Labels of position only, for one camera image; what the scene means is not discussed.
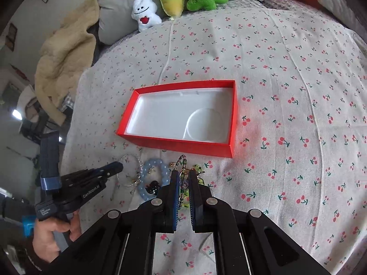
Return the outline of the left hand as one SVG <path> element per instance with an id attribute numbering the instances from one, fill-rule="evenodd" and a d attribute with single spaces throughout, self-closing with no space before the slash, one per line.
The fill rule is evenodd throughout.
<path id="1" fill-rule="evenodd" d="M 81 236 L 79 210 L 73 212 L 73 217 L 69 222 L 53 217 L 44 221 L 35 220 L 32 241 L 33 250 L 40 259 L 47 263 L 51 263 L 60 252 L 53 235 L 54 232 L 61 234 L 70 232 L 70 240 L 73 242 L 77 240 Z"/>

